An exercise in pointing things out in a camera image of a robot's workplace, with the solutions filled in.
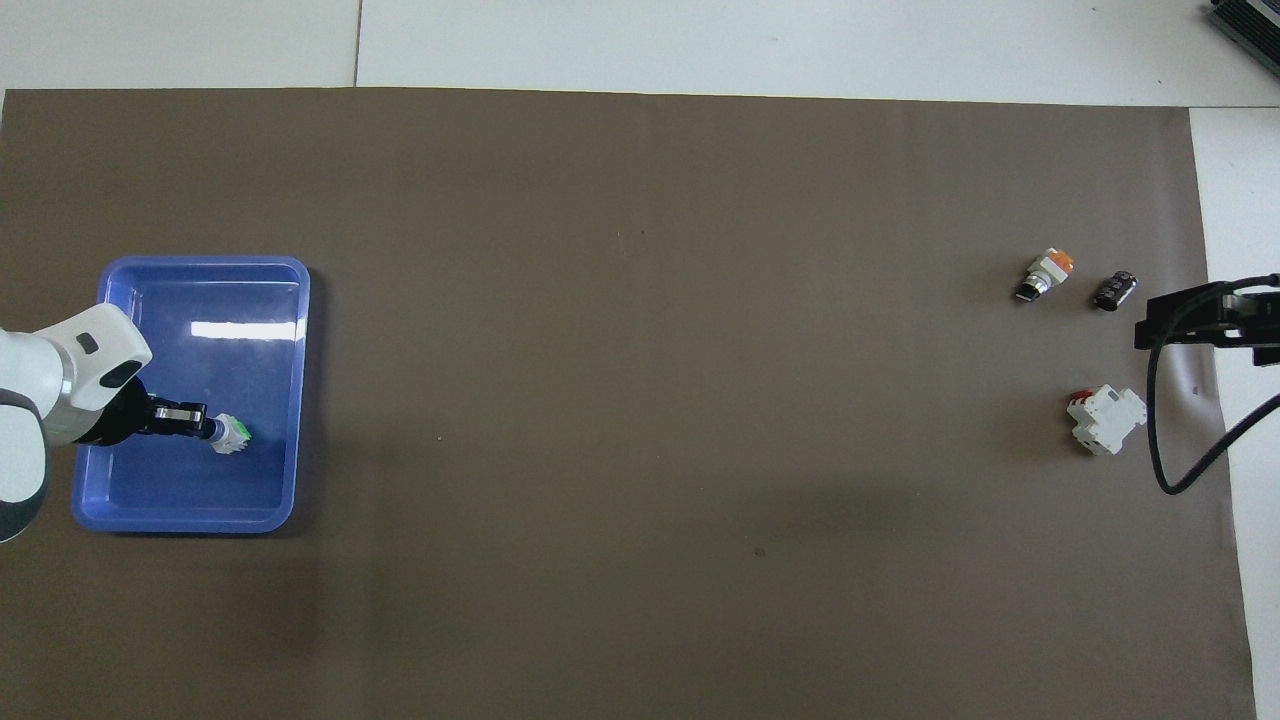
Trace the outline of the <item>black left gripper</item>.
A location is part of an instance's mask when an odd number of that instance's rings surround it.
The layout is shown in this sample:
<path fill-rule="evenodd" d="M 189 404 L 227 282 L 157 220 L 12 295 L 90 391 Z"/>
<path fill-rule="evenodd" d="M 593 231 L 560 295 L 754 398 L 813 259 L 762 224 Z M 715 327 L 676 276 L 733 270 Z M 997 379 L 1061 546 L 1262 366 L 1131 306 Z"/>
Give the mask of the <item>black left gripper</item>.
<path fill-rule="evenodd" d="M 147 424 L 151 436 L 210 441 L 218 434 L 218 421 L 205 419 L 206 413 L 205 404 L 151 397 L 143 382 L 134 377 L 120 387 L 91 428 L 76 438 L 76 443 L 102 447 L 119 445 L 134 434 L 142 434 Z"/>

